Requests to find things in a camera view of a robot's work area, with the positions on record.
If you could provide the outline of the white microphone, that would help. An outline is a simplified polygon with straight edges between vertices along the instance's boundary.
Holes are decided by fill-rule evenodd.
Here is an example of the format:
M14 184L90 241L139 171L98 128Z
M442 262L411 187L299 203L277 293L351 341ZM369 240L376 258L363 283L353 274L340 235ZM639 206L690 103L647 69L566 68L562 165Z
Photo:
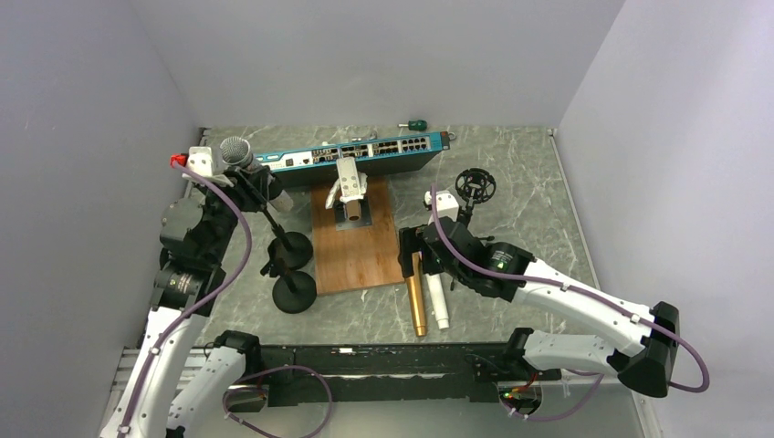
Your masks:
M446 305L445 290L441 275L425 274L424 279L427 283L437 326L441 330L449 329L450 318L448 315L448 307Z

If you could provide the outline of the gold microphone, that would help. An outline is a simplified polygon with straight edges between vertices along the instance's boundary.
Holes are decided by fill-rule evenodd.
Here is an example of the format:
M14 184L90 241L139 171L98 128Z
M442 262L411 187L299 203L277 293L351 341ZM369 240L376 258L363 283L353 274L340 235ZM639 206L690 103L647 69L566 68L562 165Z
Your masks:
M409 267L411 272L404 276L404 281L407 286L414 333L416 337L422 338L427 335L427 322L421 283L421 256L419 252L411 254Z

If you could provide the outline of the glitter mesh-head microphone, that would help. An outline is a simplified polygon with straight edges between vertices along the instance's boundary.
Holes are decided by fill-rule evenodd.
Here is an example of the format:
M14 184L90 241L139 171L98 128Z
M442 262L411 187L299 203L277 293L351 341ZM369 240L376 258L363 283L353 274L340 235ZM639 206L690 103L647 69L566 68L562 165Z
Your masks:
M219 149L228 166L241 168L247 174L258 174L263 178L267 188L266 198L275 210L283 213L291 211L294 202L283 183L268 167L259 162L247 139L228 137L221 141Z

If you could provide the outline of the black tripod shock-mount stand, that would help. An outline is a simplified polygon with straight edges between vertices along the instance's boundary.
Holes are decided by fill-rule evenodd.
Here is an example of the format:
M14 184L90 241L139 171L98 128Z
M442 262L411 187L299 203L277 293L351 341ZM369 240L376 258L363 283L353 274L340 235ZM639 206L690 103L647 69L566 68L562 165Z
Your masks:
M491 173L480 168L469 168L458 174L455 180L457 195L465 205L457 214L457 222L468 226L474 207L492 199L497 183Z

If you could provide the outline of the black round-base stand with clip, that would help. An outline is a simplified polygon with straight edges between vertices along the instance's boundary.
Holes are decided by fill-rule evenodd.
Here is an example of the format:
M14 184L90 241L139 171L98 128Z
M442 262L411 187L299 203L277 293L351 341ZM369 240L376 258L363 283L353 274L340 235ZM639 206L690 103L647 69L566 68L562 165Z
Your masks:
M272 299L275 306L287 314L299 314L308 310L317 298L314 277L303 271L308 260L293 266L280 255L270 255L261 268L261 275L275 278Z

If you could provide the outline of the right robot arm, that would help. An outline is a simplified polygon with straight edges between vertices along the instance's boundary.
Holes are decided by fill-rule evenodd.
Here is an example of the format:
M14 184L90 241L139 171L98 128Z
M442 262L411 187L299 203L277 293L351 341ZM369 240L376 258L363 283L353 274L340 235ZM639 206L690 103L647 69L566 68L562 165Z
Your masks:
M402 228L398 240L404 277L415 273L413 256L419 255L426 274L446 273L482 297L542 307L589 331L558 335L516 328L502 357L511 377L583 370L614 375L630 390L654 398L675 386L677 307L664 301L648 307L586 287L517 246L483 243L447 217L439 226Z

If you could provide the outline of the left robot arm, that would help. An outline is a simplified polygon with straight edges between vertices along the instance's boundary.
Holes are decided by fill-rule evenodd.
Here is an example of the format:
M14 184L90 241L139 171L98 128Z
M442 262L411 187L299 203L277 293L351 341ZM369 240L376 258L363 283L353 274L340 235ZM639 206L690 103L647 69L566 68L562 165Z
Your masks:
M193 437L205 414L228 388L254 381L262 370L258 337L226 331L184 387L179 385L191 350L214 303L246 267L252 245L235 271L222 268L234 230L251 231L247 213L264 212L284 188L268 170L227 170L216 179L182 169L202 198L183 197L162 214L160 270L143 340L120 401L103 437Z

